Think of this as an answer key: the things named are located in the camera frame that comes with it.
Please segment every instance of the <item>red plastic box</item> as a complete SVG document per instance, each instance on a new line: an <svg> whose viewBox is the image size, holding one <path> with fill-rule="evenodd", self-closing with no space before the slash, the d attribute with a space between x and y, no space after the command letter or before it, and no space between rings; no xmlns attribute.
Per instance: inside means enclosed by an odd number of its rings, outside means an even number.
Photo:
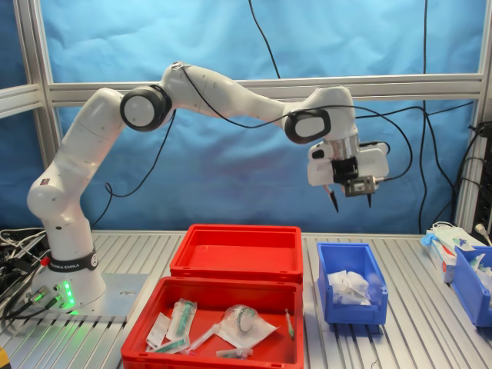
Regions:
<svg viewBox="0 0 492 369"><path fill-rule="evenodd" d="M302 284L301 229L194 224L170 268L172 276Z"/></svg>
<svg viewBox="0 0 492 369"><path fill-rule="evenodd" d="M246 304L258 311L268 323L279 327L253 347L247 360L216 357L218 350L233 348L218 336L212 336L196 351L196 356L145 352L145 338L160 312L170 317L176 301L185 298L198 303L190 331L193 342L224 312L235 304ZM284 309L291 313L295 336L291 339ZM299 284L263 281L223 281L209 278L162 278L137 319L123 347L125 369L226 369L304 367L302 289Z"/></svg>

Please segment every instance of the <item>plastic tube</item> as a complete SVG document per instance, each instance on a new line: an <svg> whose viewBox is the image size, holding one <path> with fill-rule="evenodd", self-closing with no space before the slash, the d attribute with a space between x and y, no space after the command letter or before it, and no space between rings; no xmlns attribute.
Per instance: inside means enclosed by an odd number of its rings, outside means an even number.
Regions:
<svg viewBox="0 0 492 369"><path fill-rule="evenodd" d="M217 357L222 357L224 359L247 359L248 356L252 354L252 348L233 348L232 350L222 350L216 352Z"/></svg>
<svg viewBox="0 0 492 369"><path fill-rule="evenodd" d="M181 350L184 350L186 347L190 345L190 339L188 336L185 336L181 340L171 341L162 346L155 349L154 352L162 353L162 354L174 354Z"/></svg>
<svg viewBox="0 0 492 369"><path fill-rule="evenodd" d="M291 316L289 315L289 310L285 309L285 318L287 319L287 326L289 327L289 335L294 338L294 329L291 323Z"/></svg>
<svg viewBox="0 0 492 369"><path fill-rule="evenodd" d="M191 309L193 308L193 304L190 301L186 301L183 308L183 314L181 315L181 319L179 320L178 329L176 330L177 336L182 336L185 332L186 324L188 323L188 319L190 318Z"/></svg>

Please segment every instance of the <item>box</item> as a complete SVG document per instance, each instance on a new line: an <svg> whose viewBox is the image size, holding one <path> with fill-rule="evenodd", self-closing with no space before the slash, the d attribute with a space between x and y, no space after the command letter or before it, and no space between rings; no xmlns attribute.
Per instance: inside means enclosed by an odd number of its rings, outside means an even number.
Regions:
<svg viewBox="0 0 492 369"><path fill-rule="evenodd" d="M477 327L492 327L492 309L490 292L484 287L470 261L480 254L485 254L481 264L492 267L492 248L475 246L475 251L454 249L457 253L456 268L454 270L453 289L460 299L464 310L471 322Z"/></svg>
<svg viewBox="0 0 492 369"><path fill-rule="evenodd" d="M302 284L301 229L194 224L171 265L173 276Z"/></svg>
<svg viewBox="0 0 492 369"><path fill-rule="evenodd" d="M159 281L121 348L124 368L304 368L302 265L297 227L192 225L170 264L172 277ZM235 304L256 309L279 328L254 346L247 360L216 357L216 351L233 348L216 335L196 350L196 356L146 352L145 338L158 314L170 317L180 298L198 303L191 342ZM294 339L288 333L286 308Z"/></svg>
<svg viewBox="0 0 492 369"><path fill-rule="evenodd" d="M444 283L451 283L454 278L454 266L456 265L456 254L439 240L432 239L429 244L422 244L430 255L440 277Z"/></svg>
<svg viewBox="0 0 492 369"><path fill-rule="evenodd" d="M246 304L268 323L279 327L253 347L247 360L216 357L218 350L233 348L219 336L212 336L197 350L196 356L145 352L145 338L160 312L170 317L180 298L198 303L191 325L190 340L200 337L222 319L232 305ZM291 312L294 340L288 333L285 308ZM264 281L224 281L211 278L162 278L121 348L125 369L225 369L304 367L302 288L299 284Z"/></svg>
<svg viewBox="0 0 492 369"><path fill-rule="evenodd" d="M384 324L388 292L381 270L377 266L368 244L342 244L318 242L320 257L317 285L323 305L324 319L327 323L346 324ZM328 282L328 274L338 271L354 271L369 282L372 305L346 305L333 303L333 288Z"/></svg>

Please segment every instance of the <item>green led light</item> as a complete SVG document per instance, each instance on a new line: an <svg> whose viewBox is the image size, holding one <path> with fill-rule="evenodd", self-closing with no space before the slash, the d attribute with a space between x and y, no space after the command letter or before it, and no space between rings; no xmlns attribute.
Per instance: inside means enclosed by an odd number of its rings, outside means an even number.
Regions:
<svg viewBox="0 0 492 369"><path fill-rule="evenodd" d="M63 286L65 287L65 293L67 294L68 303L65 304L64 309L70 309L75 305L75 299L73 298L73 293L71 292L70 284L67 281L63 281Z"/></svg>

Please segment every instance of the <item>electrical wire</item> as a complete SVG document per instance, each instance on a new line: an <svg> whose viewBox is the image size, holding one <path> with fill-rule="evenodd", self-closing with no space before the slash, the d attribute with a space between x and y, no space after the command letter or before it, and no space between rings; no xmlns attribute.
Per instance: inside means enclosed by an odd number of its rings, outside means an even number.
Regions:
<svg viewBox="0 0 492 369"><path fill-rule="evenodd" d="M41 232L38 232L37 234L33 234L32 236L29 236L29 237L26 237L24 238L23 240L20 240L18 242L12 242L10 240L7 240L5 238L2 237L2 233L3 232L13 232L13 231L31 231L31 230L38 230L38 229L42 229L42 228L24 228L24 229L3 229L0 231L0 240L5 242L6 244L10 244L11 246L14 246L15 248L21 248L26 254L30 255L32 258L38 260L38 261L41 261L41 259L39 259L37 256L33 255L31 252L29 252L28 250L26 250L24 247L22 247L22 243L28 241L28 240L31 240L33 238L36 238L36 237L39 237L41 236L42 234L44 234L46 231L41 231Z"/></svg>
<svg viewBox="0 0 492 369"><path fill-rule="evenodd" d="M470 102L467 102L466 104L461 104L461 105L453 106L452 108L447 108L447 109L443 109L443 110L440 110L440 111L435 111L434 113L429 113L428 115L435 115L435 114L444 113L446 111L451 111L451 110L454 110L454 109L462 108L464 106L472 105L473 103L474 103L474 101L470 101Z"/></svg>
<svg viewBox="0 0 492 369"><path fill-rule="evenodd" d="M463 158L461 159L461 162L458 166L458 171L457 171L457 174L456 174L456 180L454 182L454 193L455 193L455 198L452 198L439 212L439 214L437 215L437 217L434 219L433 223L435 223L437 221L437 219L443 214L443 212L447 209L447 207L451 204L452 205L452 208L451 208L451 219L453 219L454 217L454 212L455 212L455 206L456 206L456 200L457 200L457 196L459 194L459 189L460 189L460 178L461 178L461 175L463 174L463 169L464 169L464 164L468 161L468 160L471 160L471 159L477 159L477 160L481 160L481 161L484 161L482 158L477 158L477 157L469 157L467 158L468 156L468 153L470 152L474 142L477 140L478 136L480 135L481 131L484 129L485 126L487 125L491 125L492 122L491 121L485 121L485 122L482 122L478 125L477 128L472 128L474 129L474 132L475 132L475 135L471 138L470 140L470 143L468 144L465 152L464 152L464 155L463 155Z"/></svg>
<svg viewBox="0 0 492 369"><path fill-rule="evenodd" d="M418 167L419 170L421 171L421 178L422 178L422 184L424 185L424 196L422 197L422 202L421 202L421 207L418 211L418 231L419 234L422 234L422 211L424 210L424 203L425 203L425 198L427 197L427 183L425 182L425 176L424 176L424 167L422 166L422 158L424 156L424 139L425 139L425 128L426 128L426 121L424 118L424 124L423 124L423 129L422 129L422 140L421 140L421 150L419 152L419 160L418 160Z"/></svg>
<svg viewBox="0 0 492 369"><path fill-rule="evenodd" d="M423 67L423 74L427 73L427 6L428 2L427 0L424 0L424 67ZM422 234L422 211L424 210L424 205L425 205L425 199L427 198L427 183L425 182L425 176L424 176L424 168L422 166L422 158L424 156L424 138L425 138L425 128L426 128L426 117L427 117L427 103L425 100L422 101L422 108L423 108L423 113L424 113L424 128L422 130L422 141L421 141L421 151L419 153L419 161L418 161L418 167L419 170L421 171L421 177L422 177L422 185L424 186L424 195L422 196L422 202L421 202L421 207L418 212L418 231L420 234ZM436 149L436 160L437 160L437 148L434 146L434 149Z"/></svg>
<svg viewBox="0 0 492 369"><path fill-rule="evenodd" d="M182 71L184 73L184 76L186 77L187 80L189 80L191 86L193 87L193 89L198 93L198 95L200 96L200 98L204 101L204 103L216 114L218 115L219 117L221 117L222 119L224 119L225 121L228 121L229 123L232 123L233 125L237 125L239 127L242 127L242 128L249 128L249 129L252 129L252 128L260 128L260 127L264 127L265 125L269 125L270 123L273 123L275 121L279 121L291 114L293 114L292 112L288 112L284 115L282 115L281 117L279 118L276 118L272 121L267 121L265 123L262 123L260 125L242 125L241 123L237 123L236 121L232 121L231 119L229 118L226 118L225 116L223 116L219 111L217 111L217 109L215 109L212 105L210 105L210 103L207 101L207 99L201 94L200 90L198 90L197 86L194 84L194 82L191 80L190 76L188 75L188 73L186 72L186 67L184 66L182 68ZM393 122L392 120L390 120L389 118L383 116L382 114L378 113L377 111L374 111L372 109L369 109L369 108L365 108L365 107L362 107L362 106L356 106L356 105L322 105L322 106L317 106L317 107L314 107L314 108L302 108L302 109L298 109L296 110L294 113L299 113L299 112L305 112L305 111L310 111L310 110L314 110L314 109L326 109L326 108L355 108L355 109L360 109L360 110L364 110L364 111L369 111L370 113L372 114L375 114L376 116L378 117L381 117L383 118L385 121L388 121L390 124L392 124L400 133L401 135L403 136L405 142L407 143L407 146L408 146L408 151L410 152L410 160L409 160L409 163L408 163L408 166L407 168L399 175L397 176L394 176L394 177L386 177L383 181L393 181L395 179L398 179L400 177L403 177L406 173L408 173L408 171L410 170L411 168L411 165L412 165L412 162L414 160L414 153L412 152L412 147L411 147L411 144L410 144L410 141L408 141L408 137L405 135L405 133L403 132L403 130L395 123Z"/></svg>
<svg viewBox="0 0 492 369"><path fill-rule="evenodd" d="M278 73L278 69L277 69L277 63L275 63L275 58L274 58L273 53L271 52L270 44L268 44L267 37L264 35L263 30L261 29L260 25L258 24L256 17L254 16L253 4L251 4L251 0L248 0L248 1L249 1L249 9L251 9L251 15L253 15L254 23L256 23L256 26L258 27L258 31L260 31L261 36L263 36L264 43L267 45L268 52L270 53L271 62L273 63L274 68L275 68L275 73L277 73L277 77L280 79L280 74Z"/></svg>
<svg viewBox="0 0 492 369"><path fill-rule="evenodd" d="M92 227L94 227L102 219L102 217L105 216L106 211L108 211L109 205L111 204L111 200L113 197L126 198L126 197L130 196L131 194L134 194L144 184L144 182L148 178L148 176L151 175L152 171L155 168L155 165L157 164L157 162L159 160L159 157L161 156L162 149L164 148L164 145L165 145L166 141L168 140L169 131L171 130L172 124L175 121L175 116L176 116L176 111L174 110L172 113L172 116L171 116L171 120L169 122L169 128L166 131L166 135L164 136L164 140L162 141L161 147L159 148L157 156L155 157L154 164L152 165L150 170L147 172L147 174L144 176L144 178L141 180L141 182L138 184L138 186L133 191L130 191L127 194L116 194L113 192L113 188L111 187L111 185L108 182L105 182L105 189L109 193L109 200L108 200L108 203L106 204L106 208L104 209L102 214L99 216L99 218L92 224Z"/></svg>

